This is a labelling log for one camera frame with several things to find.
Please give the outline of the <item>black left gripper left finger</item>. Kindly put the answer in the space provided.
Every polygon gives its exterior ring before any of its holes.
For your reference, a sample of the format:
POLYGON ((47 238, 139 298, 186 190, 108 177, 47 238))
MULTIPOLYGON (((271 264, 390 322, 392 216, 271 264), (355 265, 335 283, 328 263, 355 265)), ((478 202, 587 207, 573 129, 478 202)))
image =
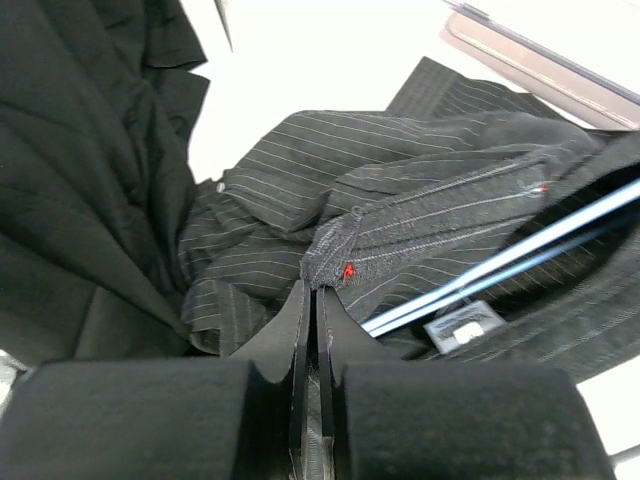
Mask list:
POLYGON ((69 361, 18 383, 5 479, 300 479, 311 294, 226 358, 69 361))

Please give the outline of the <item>blue hanger of pinstriped shirt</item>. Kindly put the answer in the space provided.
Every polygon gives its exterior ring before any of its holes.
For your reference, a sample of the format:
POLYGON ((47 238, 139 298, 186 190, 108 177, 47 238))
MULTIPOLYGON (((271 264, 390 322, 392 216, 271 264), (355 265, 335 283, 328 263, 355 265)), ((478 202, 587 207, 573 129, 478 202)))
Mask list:
POLYGON ((634 180, 526 237, 436 290, 378 315, 364 322, 361 327, 374 338, 402 328, 565 251, 564 246, 559 246, 536 256, 531 255, 533 252, 638 199, 639 181, 634 180))

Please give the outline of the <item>plain black shirt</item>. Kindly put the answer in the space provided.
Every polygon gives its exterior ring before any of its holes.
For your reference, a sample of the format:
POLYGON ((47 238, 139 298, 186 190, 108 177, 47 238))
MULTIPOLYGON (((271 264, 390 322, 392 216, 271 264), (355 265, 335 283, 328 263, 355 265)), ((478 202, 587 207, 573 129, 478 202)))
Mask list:
POLYGON ((179 356, 189 137, 208 87, 177 1, 1 5, 1 347, 179 356))

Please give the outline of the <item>dark pinstriped shirt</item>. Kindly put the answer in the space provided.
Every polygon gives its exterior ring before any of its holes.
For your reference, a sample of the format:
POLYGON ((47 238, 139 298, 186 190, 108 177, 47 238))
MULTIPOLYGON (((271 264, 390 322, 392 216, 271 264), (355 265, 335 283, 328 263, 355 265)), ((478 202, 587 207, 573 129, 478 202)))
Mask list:
MULTIPOLYGON (((178 243, 179 320, 226 356, 294 284, 332 287, 357 323, 434 291, 639 177, 639 131, 583 128, 530 94, 423 58, 384 111, 303 110, 196 187, 178 243)), ((506 321, 403 359, 524 360, 582 381, 639 356, 639 218, 474 295, 506 321)))

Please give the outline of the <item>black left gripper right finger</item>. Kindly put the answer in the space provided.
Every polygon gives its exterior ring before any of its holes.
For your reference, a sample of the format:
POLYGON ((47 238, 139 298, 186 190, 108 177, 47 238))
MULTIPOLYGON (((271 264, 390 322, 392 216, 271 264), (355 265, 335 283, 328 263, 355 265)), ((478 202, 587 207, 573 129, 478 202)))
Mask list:
POLYGON ((571 377, 535 364, 403 361, 315 296, 322 433, 338 479, 610 479, 571 377))

